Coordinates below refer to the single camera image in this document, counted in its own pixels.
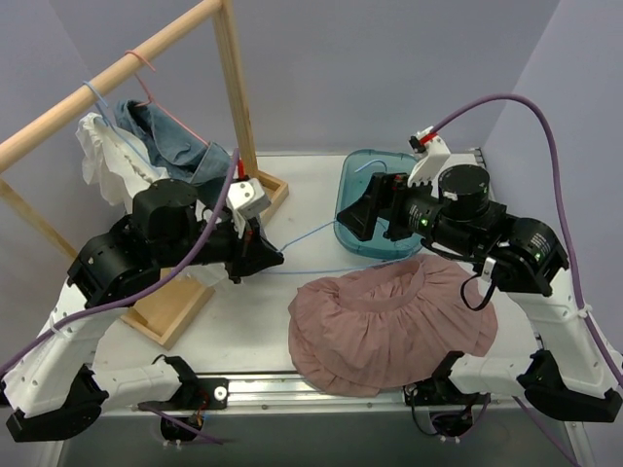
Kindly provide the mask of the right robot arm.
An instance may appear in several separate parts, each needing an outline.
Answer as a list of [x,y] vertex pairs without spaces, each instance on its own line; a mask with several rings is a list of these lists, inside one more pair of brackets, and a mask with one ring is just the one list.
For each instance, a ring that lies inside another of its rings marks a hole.
[[418,235],[424,248],[470,264],[469,283],[482,279],[505,293],[539,336],[542,346],[531,354],[448,353],[424,382],[438,398],[494,393],[523,398],[560,421],[614,421],[622,407],[622,358],[596,339],[590,310],[573,298],[565,248],[546,224],[492,201],[489,185],[488,171],[471,164],[451,166],[423,185],[403,173],[377,172],[337,219],[361,241],[385,220],[388,239]]

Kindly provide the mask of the pink ruffled skirt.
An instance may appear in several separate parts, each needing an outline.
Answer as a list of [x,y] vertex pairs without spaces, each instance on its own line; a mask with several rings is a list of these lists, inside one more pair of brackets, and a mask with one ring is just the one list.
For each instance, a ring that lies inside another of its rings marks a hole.
[[288,307],[288,349],[297,372],[331,395],[374,397],[432,376],[451,351],[483,357],[495,309],[457,263],[434,255],[322,277]]

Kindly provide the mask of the blue wire hanger front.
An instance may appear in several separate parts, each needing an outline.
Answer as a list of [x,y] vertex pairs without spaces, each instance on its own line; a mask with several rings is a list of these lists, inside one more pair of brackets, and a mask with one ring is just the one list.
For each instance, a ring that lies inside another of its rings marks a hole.
[[287,275],[329,275],[364,269],[397,260],[376,260],[348,252],[334,235],[336,201],[342,168],[331,167],[319,175],[323,187],[313,187],[309,195],[296,201],[292,224],[278,230],[286,258],[275,270]]

